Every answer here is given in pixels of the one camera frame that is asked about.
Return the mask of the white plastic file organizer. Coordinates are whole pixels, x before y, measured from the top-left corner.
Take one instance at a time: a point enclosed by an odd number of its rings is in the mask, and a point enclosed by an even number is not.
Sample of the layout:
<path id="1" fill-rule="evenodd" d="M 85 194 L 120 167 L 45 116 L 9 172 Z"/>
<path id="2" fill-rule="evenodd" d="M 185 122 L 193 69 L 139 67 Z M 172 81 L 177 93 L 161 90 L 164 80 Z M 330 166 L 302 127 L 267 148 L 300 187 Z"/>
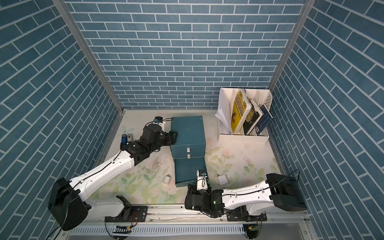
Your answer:
<path id="1" fill-rule="evenodd" d="M 273 119 L 272 101 L 269 90 L 221 88 L 216 113 L 219 141 L 266 144 L 267 126 Z"/>

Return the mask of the blue stapler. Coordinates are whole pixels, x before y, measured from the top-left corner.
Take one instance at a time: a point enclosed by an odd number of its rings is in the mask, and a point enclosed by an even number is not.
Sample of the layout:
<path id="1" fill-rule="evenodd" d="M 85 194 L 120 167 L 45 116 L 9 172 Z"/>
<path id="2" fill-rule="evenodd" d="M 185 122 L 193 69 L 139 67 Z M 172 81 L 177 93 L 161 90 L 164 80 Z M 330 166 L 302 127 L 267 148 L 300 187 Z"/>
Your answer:
<path id="1" fill-rule="evenodd" d="M 126 134 L 123 134 L 122 135 L 122 138 L 121 138 L 121 144 L 120 144 L 120 150 L 121 151 L 124 151 L 125 150 L 125 147 L 127 145 L 127 142 L 128 142 L 128 136 Z"/>

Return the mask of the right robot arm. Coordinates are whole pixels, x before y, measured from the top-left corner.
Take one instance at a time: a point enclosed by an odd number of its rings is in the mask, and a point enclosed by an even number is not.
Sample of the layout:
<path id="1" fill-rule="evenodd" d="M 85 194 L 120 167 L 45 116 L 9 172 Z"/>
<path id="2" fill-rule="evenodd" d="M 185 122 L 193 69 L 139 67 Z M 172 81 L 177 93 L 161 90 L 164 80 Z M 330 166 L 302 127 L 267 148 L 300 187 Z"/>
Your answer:
<path id="1" fill-rule="evenodd" d="M 265 221 L 265 213 L 280 209 L 286 212 L 307 210 L 294 172 L 289 175 L 268 174 L 256 185 L 239 189 L 212 190 L 206 177 L 198 176 L 188 186 L 185 209 L 210 218 L 227 216 L 228 221 Z"/>

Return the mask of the white square plug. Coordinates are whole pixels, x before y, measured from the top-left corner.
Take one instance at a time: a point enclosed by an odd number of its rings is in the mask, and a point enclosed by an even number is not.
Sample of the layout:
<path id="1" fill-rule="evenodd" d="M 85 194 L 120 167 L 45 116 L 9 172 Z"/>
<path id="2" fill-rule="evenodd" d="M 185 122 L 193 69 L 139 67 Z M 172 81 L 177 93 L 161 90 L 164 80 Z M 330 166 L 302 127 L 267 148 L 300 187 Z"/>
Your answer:
<path id="1" fill-rule="evenodd" d="M 229 180 L 226 175 L 219 175 L 217 176 L 217 181 L 220 186 L 227 185 L 229 183 Z"/>

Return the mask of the teal drawer cabinet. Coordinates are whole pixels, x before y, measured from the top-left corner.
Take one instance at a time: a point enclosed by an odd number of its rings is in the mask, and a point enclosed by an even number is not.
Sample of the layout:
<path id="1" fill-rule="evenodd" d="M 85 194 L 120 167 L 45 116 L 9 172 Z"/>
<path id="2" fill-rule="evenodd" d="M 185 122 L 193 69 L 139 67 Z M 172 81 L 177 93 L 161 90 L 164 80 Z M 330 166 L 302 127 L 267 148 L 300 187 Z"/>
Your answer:
<path id="1" fill-rule="evenodd" d="M 175 165 L 175 185 L 186 187 L 197 181 L 197 171 L 207 170 L 206 138 L 202 116 L 173 117 L 171 131 L 177 132 L 170 146 Z"/>

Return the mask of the yellow book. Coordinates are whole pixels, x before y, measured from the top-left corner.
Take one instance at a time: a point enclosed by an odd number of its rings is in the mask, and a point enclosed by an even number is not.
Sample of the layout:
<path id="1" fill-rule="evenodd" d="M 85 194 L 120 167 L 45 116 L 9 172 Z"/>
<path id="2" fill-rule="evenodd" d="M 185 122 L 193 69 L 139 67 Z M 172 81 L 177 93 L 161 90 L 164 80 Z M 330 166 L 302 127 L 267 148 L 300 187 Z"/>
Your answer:
<path id="1" fill-rule="evenodd" d="M 231 130 L 232 133 L 239 133 L 243 123 L 251 110 L 251 103 L 243 89 L 233 89 L 231 97 Z"/>

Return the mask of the black Moon and Sixpence book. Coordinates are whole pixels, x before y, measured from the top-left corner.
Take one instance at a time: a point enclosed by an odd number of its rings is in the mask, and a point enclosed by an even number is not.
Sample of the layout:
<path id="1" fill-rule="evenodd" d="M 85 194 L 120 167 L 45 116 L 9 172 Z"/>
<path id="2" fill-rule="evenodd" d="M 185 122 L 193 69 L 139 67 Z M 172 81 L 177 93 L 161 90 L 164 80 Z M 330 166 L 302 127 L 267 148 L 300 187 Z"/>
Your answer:
<path id="1" fill-rule="evenodd" d="M 257 122 L 261 119 L 263 116 L 263 112 L 260 109 L 260 107 L 257 105 L 257 103 L 253 100 L 250 99 L 251 103 L 251 110 L 249 111 L 244 123 L 243 123 L 243 130 L 244 134 L 250 135 L 252 130 L 255 128 Z"/>

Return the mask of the metal base rail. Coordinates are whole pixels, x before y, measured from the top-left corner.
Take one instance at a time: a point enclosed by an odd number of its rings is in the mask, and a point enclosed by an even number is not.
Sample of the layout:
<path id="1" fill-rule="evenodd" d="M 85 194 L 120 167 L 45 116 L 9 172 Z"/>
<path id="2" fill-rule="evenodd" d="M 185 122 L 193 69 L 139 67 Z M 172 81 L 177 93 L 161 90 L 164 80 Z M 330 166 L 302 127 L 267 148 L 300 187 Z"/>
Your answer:
<path id="1" fill-rule="evenodd" d="M 284 212 L 273 210 L 266 212 L 267 224 L 303 224 L 310 219 L 306 212 Z M 201 212 L 186 210 L 182 204 L 148 205 L 144 224 L 230 224 L 226 216 L 210 218 Z"/>

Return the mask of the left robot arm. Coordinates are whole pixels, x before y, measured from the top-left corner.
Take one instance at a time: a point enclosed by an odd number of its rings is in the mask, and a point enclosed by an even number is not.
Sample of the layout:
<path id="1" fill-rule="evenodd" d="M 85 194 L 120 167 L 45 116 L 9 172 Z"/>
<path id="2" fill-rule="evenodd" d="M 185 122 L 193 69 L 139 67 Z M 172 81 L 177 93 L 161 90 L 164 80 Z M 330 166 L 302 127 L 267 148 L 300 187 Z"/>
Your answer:
<path id="1" fill-rule="evenodd" d="M 132 204 L 121 195 L 117 201 L 88 204 L 90 196 L 120 173 L 131 169 L 157 152 L 163 146 L 176 143 L 178 133 L 166 133 L 161 124 L 149 124 L 142 136 L 131 141 L 123 134 L 120 152 L 94 169 L 71 180 L 60 178 L 54 183 L 48 210 L 63 231 L 79 226 L 83 221 L 104 218 L 110 222 L 125 222 L 132 219 Z"/>

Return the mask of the white vent grille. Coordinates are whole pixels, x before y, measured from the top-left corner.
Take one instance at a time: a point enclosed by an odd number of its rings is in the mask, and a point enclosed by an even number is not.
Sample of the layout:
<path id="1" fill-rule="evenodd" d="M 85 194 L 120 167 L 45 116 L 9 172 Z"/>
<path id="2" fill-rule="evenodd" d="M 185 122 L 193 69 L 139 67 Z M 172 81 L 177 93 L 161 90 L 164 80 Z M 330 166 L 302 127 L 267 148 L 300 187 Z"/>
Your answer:
<path id="1" fill-rule="evenodd" d="M 209 224 L 209 225 L 140 225 L 126 234 L 116 226 L 82 226 L 70 231 L 71 236 L 119 236 L 119 237 L 155 237 L 178 235 L 235 235 L 243 234 L 241 224 Z"/>

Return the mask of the dark blue book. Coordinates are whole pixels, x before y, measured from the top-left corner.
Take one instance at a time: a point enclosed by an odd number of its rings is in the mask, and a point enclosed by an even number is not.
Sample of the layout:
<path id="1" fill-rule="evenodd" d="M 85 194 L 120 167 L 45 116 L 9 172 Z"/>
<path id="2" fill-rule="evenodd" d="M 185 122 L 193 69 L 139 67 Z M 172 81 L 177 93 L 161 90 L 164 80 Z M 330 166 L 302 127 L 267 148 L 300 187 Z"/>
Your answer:
<path id="1" fill-rule="evenodd" d="M 270 111 L 266 108 L 265 105 L 261 106 L 261 111 L 263 115 L 260 120 L 256 123 L 255 131 L 257 136 L 262 135 L 262 131 L 266 128 L 266 126 L 272 121 L 273 116 Z"/>

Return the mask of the white paper stack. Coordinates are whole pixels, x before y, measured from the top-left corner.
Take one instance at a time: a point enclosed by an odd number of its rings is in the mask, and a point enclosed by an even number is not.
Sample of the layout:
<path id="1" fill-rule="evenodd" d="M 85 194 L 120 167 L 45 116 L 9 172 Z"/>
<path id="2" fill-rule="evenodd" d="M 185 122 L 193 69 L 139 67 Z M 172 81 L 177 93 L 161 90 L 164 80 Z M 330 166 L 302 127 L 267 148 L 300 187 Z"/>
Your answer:
<path id="1" fill-rule="evenodd" d="M 219 133 L 222 135 L 231 135 L 230 112 L 228 108 L 218 108 L 215 116 L 219 120 Z"/>

